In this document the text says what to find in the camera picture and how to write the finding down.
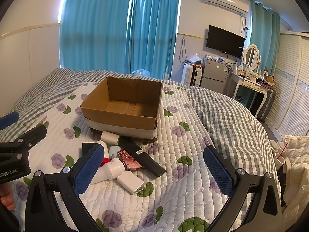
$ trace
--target clear plastic bag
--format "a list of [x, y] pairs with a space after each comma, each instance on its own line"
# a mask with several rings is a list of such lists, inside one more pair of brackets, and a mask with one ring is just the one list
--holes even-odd
[[132, 72], [132, 74], [136, 75], [136, 76], [150, 77], [150, 72], [148, 70], [144, 70], [144, 69], [134, 71], [134, 72]]
[[203, 62], [203, 58], [201, 58], [197, 53], [195, 55], [189, 55], [188, 60], [193, 64], [197, 61]]

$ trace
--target black flat screen tv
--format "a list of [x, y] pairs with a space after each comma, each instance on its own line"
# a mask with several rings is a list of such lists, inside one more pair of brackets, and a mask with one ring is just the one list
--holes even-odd
[[245, 39], [232, 32], [209, 26], [206, 47], [241, 58]]

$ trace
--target red straw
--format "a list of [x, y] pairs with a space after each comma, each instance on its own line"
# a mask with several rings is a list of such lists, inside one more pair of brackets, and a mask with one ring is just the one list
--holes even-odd
[[280, 155], [278, 156], [278, 158], [277, 158], [277, 159], [279, 159], [279, 158], [280, 158], [280, 156], [282, 155], [282, 153], [283, 153], [284, 149], [282, 150], [282, 152], [280, 153]]

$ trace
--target blue curtain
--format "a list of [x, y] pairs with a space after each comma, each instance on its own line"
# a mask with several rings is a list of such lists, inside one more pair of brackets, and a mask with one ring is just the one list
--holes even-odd
[[162, 79], [171, 74], [179, 0], [133, 0], [127, 33], [126, 66]]
[[125, 66], [129, 0], [65, 0], [61, 67], [129, 73]]
[[259, 70], [267, 67], [273, 75], [280, 41], [280, 16], [265, 9], [261, 2], [251, 1], [252, 34], [250, 44], [255, 44], [262, 56]]

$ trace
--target refrigerator door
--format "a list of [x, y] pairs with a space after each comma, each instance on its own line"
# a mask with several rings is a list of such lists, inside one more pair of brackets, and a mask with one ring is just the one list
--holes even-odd
[[225, 68], [226, 71], [224, 68], [223, 63], [206, 60], [203, 77], [224, 82], [228, 74], [227, 67]]
[[213, 90], [219, 93], [222, 93], [223, 87], [224, 87], [224, 82], [209, 79], [209, 78], [203, 78], [202, 79], [202, 84], [200, 85], [203, 88]]

